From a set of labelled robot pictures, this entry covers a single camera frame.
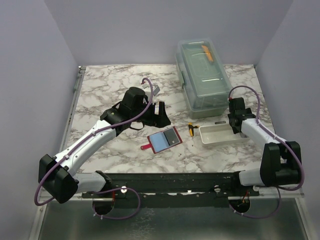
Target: white tray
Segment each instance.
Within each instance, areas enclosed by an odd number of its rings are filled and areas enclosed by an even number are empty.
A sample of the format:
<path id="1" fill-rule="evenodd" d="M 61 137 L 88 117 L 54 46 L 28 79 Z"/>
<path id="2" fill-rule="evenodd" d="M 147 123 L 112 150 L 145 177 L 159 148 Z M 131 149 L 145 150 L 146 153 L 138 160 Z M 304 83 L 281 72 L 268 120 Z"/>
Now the white tray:
<path id="1" fill-rule="evenodd" d="M 234 134 L 228 123 L 199 127 L 204 147 L 241 143 L 249 140 L 243 133 Z"/>

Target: white wall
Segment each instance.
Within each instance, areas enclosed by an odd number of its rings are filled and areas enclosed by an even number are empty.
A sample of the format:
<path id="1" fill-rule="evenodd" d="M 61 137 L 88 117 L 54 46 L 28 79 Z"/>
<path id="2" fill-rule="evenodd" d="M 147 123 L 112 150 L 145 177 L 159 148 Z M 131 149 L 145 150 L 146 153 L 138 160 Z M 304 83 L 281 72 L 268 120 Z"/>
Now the white wall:
<path id="1" fill-rule="evenodd" d="M 0 1 L 0 239 L 27 239 L 40 158 L 62 139 L 78 67 L 42 0 Z"/>
<path id="2" fill-rule="evenodd" d="M 319 9 L 319 0 L 295 0 L 256 71 L 277 134 L 301 145 L 303 190 L 320 236 Z"/>
<path id="3" fill-rule="evenodd" d="M 79 65 L 168 64 L 210 37 L 224 63 L 257 64 L 293 0 L 45 0 Z"/>

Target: plastic storage container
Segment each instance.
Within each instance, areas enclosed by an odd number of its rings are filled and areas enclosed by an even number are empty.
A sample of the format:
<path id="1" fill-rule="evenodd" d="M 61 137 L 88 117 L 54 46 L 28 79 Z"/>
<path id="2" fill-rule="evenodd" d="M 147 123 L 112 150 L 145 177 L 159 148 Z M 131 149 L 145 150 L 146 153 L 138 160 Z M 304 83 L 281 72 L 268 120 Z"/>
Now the plastic storage container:
<path id="1" fill-rule="evenodd" d="M 175 57 L 190 118 L 222 115 L 232 86 L 211 40 L 180 41 Z"/>

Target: purple cable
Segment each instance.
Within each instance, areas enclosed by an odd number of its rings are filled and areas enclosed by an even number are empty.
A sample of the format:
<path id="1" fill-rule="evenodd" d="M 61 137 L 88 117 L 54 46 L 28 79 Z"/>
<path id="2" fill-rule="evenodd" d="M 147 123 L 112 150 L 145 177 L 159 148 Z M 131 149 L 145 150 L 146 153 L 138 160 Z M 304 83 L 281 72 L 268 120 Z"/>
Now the purple cable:
<path id="1" fill-rule="evenodd" d="M 111 219 L 111 220 L 125 220 L 125 219 L 129 219 L 129 218 L 133 217 L 134 215 L 136 215 L 139 212 L 140 206 L 141 206 L 141 199 L 140 199 L 140 196 L 137 193 L 137 191 L 132 189 L 132 188 L 129 188 L 129 187 L 126 187 L 126 188 L 118 187 L 118 188 L 110 189 L 110 190 L 107 190 L 107 191 L 95 192 L 95 194 L 107 194 L 107 193 L 111 193 L 111 192 L 114 192 L 114 191 L 117 191 L 117 190 L 130 190 L 130 191 L 134 192 L 134 194 L 138 198 L 138 206 L 136 207 L 136 210 L 133 213 L 131 213 L 130 215 L 128 215 L 128 216 L 113 217 L 113 216 L 105 216 L 105 215 L 97 214 L 96 210 L 95 210 L 95 205 L 93 205 L 92 206 L 92 209 L 94 211 L 94 215 L 93 216 L 98 216 L 101 219 L 104 218 L 104 219 Z"/>
<path id="2" fill-rule="evenodd" d="M 127 120 L 127 121 L 124 121 L 124 122 L 120 122 L 120 123 L 117 123 L 117 124 L 113 124 L 113 125 L 110 125 L 110 126 L 106 126 L 106 127 L 103 127 L 101 129 L 98 129 L 95 131 L 96 134 L 104 131 L 104 130 L 107 130 L 107 129 L 111 129 L 111 128 L 115 128 L 115 127 L 118 127 L 118 126 L 121 126 L 121 125 L 125 125 L 125 124 L 129 124 L 129 123 L 132 123 L 133 121 L 137 120 L 138 118 L 140 118 L 149 108 L 149 106 L 151 105 L 152 103 L 152 99 L 154 97 L 154 90 L 153 90 L 153 87 L 152 87 L 152 83 L 151 81 L 145 77 L 142 79 L 142 83 L 144 84 L 145 81 L 147 81 L 150 85 L 150 99 L 145 107 L 145 109 L 140 113 L 138 114 L 137 116 Z M 91 138 L 92 136 L 94 136 L 92 133 L 89 134 L 87 137 L 85 137 L 82 141 L 80 141 L 76 146 L 74 146 L 73 149 L 71 149 L 67 155 L 70 156 L 75 150 L 77 150 L 82 144 L 84 144 L 89 138 Z M 36 188 L 35 190 L 35 194 L 34 194 L 34 204 L 37 205 L 37 206 L 43 206 L 43 205 L 46 205 L 48 204 L 49 202 L 51 202 L 53 199 L 55 199 L 54 197 L 44 201 L 44 202 L 38 202 L 38 195 L 39 195 L 39 192 L 40 192 L 40 189 L 41 187 L 43 186 L 43 184 L 45 183 L 45 181 L 47 180 L 47 178 L 49 177 L 49 175 L 63 162 L 66 160 L 66 156 L 64 156 L 60 161 L 58 161 L 44 176 L 43 178 L 41 179 L 41 181 L 39 182 L 39 185 L 38 187 Z"/>
<path id="3" fill-rule="evenodd" d="M 286 144 L 286 142 L 284 142 L 283 140 L 281 140 L 276 134 L 274 134 L 272 131 L 270 131 L 268 128 L 266 128 L 259 120 L 259 114 L 260 114 L 260 106 L 261 106 L 261 102 L 260 102 L 260 97 L 257 93 L 256 90 L 254 90 L 252 87 L 249 87 L 249 86 L 245 86 L 245 85 L 239 85 L 239 86 L 235 86 L 234 88 L 232 88 L 229 92 L 229 98 L 231 96 L 231 93 L 233 90 L 237 89 L 237 88 L 247 88 L 247 89 L 250 89 L 256 96 L 257 98 L 257 101 L 258 101 L 258 108 L 257 108 L 257 111 L 256 111 L 256 118 L 255 118 L 255 121 L 256 123 L 258 124 L 258 126 L 264 130 L 269 136 L 271 136 L 273 139 L 277 140 L 279 143 L 281 143 L 282 145 L 285 146 L 285 148 L 291 153 L 291 155 L 293 156 L 294 160 L 296 161 L 296 163 L 298 164 L 299 166 L 299 169 L 300 169 L 300 172 L 301 172 L 301 181 L 299 182 L 299 184 L 295 187 L 292 187 L 292 188 L 288 188 L 288 187 L 283 187 L 283 186 L 278 186 L 279 189 L 282 189 L 282 190 L 286 190 L 286 191 L 296 191 L 298 189 L 300 189 L 302 187 L 302 185 L 304 184 L 305 182 L 305 171 L 304 171 L 304 168 L 298 158 L 298 156 L 295 154 L 295 152 Z"/>
<path id="4" fill-rule="evenodd" d="M 278 191 L 278 194 L 279 194 L 279 199 L 278 199 L 278 205 L 276 206 L 276 209 L 268 214 L 268 215 L 265 215 L 265 216 L 253 216 L 253 215 L 248 215 L 248 214 L 245 214 L 245 213 L 241 213 L 241 212 L 238 212 L 236 211 L 230 204 L 229 204 L 229 207 L 233 210 L 233 212 L 235 214 L 238 214 L 242 217 L 246 217 L 246 218 L 249 218 L 249 219 L 266 219 L 266 218 L 269 218 L 269 217 L 272 217 L 273 215 L 275 215 L 277 212 L 279 212 L 279 209 L 280 209 L 280 206 L 281 206 L 281 203 L 282 203 L 282 198 L 281 198 L 281 194 L 280 194 L 280 190 L 278 188 L 276 188 L 276 190 Z"/>

